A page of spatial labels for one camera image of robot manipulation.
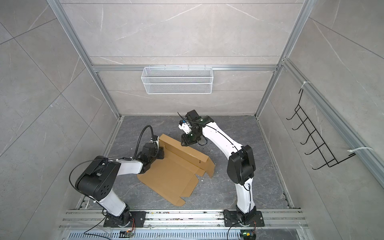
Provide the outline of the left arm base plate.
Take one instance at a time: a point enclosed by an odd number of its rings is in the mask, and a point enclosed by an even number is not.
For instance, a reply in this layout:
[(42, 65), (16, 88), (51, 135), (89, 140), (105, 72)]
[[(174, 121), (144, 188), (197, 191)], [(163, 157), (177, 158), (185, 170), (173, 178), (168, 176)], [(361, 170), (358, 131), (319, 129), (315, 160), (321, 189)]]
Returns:
[(104, 227), (109, 228), (132, 228), (135, 224), (136, 228), (142, 228), (146, 219), (147, 212), (133, 211), (124, 212), (119, 217), (107, 213)]

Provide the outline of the brown cardboard box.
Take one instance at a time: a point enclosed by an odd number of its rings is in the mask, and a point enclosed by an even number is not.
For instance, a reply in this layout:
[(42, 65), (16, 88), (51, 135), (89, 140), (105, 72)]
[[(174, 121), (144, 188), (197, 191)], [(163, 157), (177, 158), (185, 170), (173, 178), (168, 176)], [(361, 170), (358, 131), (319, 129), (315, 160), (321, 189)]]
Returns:
[(181, 142), (163, 134), (159, 139), (165, 156), (155, 160), (148, 171), (137, 175), (150, 189), (177, 207), (186, 202), (198, 185), (197, 176), (207, 174), (213, 177), (215, 164), (211, 158), (191, 147), (183, 147)]

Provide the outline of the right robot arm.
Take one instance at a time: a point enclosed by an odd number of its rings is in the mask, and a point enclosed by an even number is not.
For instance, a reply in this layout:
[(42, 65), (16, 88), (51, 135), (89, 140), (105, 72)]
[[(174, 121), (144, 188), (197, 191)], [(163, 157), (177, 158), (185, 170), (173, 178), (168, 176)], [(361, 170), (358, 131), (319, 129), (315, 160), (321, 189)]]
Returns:
[(195, 110), (181, 117), (179, 129), (183, 147), (198, 144), (201, 139), (210, 140), (228, 160), (227, 175), (235, 184), (237, 193), (236, 215), (240, 224), (248, 225), (256, 216), (253, 200), (253, 177), (256, 170), (253, 149), (241, 145), (229, 137), (209, 116), (200, 116)]

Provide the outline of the aluminium mounting rail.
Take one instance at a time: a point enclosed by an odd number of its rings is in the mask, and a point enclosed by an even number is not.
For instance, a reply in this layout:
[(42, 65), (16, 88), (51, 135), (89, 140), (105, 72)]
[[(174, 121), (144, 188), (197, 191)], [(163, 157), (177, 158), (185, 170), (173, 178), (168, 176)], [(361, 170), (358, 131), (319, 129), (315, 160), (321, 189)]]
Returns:
[(308, 229), (300, 209), (262, 209), (247, 223), (239, 220), (236, 211), (229, 210), (131, 210), (129, 218), (135, 219), (139, 230), (173, 229)]

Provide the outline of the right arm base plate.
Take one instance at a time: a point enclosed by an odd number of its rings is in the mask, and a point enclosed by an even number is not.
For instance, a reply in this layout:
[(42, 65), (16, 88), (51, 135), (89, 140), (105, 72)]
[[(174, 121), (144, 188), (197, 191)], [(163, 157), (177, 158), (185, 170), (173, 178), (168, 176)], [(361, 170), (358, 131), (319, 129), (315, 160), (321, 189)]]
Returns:
[(224, 222), (226, 227), (264, 227), (264, 217), (261, 211), (255, 209), (251, 212), (244, 214), (240, 210), (236, 211), (223, 211)]

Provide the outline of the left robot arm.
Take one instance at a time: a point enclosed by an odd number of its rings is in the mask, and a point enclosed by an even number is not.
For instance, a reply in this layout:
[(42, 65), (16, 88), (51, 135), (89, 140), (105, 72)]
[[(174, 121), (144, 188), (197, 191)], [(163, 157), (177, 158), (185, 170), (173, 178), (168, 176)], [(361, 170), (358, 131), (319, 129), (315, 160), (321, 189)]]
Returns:
[(93, 199), (106, 210), (106, 220), (113, 226), (126, 227), (133, 224), (130, 207), (113, 190), (118, 176), (142, 175), (158, 159), (164, 158), (164, 148), (157, 142), (146, 143), (134, 158), (109, 159), (97, 156), (88, 161), (89, 166), (72, 187)]

